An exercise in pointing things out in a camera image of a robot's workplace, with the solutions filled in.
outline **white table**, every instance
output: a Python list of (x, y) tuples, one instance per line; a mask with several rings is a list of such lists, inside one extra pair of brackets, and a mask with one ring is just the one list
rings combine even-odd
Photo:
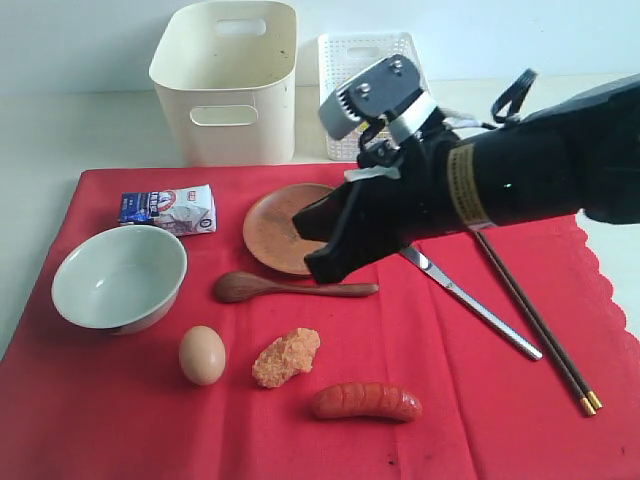
[[(624, 75), (540, 78), (523, 113), (551, 106)], [(489, 120), (489, 107), (513, 79), (433, 82), (443, 106)], [(328, 161), (317, 120), (318, 90), (297, 91), (294, 162)], [(154, 92), (0, 97), (0, 354), (22, 314), (82, 171), (175, 167), (182, 160)], [(614, 301), (640, 337), (639, 226), (608, 226), (578, 216), (588, 246), (613, 283)]]

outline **white plastic basket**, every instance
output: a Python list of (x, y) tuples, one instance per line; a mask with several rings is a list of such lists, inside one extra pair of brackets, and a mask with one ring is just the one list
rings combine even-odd
[(209, 1), (178, 10), (149, 67), (190, 166), (293, 157), (295, 10), (273, 1)]
[[(318, 61), (320, 71), (320, 103), (336, 87), (374, 62), (395, 54), (404, 55), (420, 71), (422, 87), (428, 85), (420, 65), (413, 39), (409, 33), (359, 33), (346, 35), (324, 34), (318, 37)], [(326, 136), (327, 153), (332, 160), (353, 162), (358, 155), (358, 137), (366, 125), (337, 141)], [(391, 138), (384, 129), (376, 139)]]

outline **red sausage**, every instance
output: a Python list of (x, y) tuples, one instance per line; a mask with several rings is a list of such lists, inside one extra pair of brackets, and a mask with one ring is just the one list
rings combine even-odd
[(422, 415), (412, 393), (386, 383), (339, 383), (316, 393), (311, 409), (318, 418), (384, 417), (410, 422)]

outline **robotic arm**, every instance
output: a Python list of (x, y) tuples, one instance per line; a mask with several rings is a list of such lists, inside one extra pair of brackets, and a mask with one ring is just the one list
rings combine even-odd
[[(338, 87), (319, 111), (329, 135), (368, 127), (358, 169), (293, 218), (302, 238), (327, 242), (305, 258), (315, 281), (339, 282), (415, 240), (467, 229), (580, 209), (599, 222), (640, 222), (640, 75), (521, 119), (534, 80), (527, 70), (494, 104), (499, 126), (466, 139), (401, 55)], [(385, 127), (392, 141), (368, 145)]]

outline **wooden plate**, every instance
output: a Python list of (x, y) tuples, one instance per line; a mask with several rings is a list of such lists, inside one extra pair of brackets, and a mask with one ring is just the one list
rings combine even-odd
[(258, 261), (291, 275), (311, 275), (304, 256), (326, 244), (303, 240), (291, 219), (300, 209), (330, 193), (333, 188), (299, 183), (276, 190), (256, 202), (244, 219), (244, 243)]

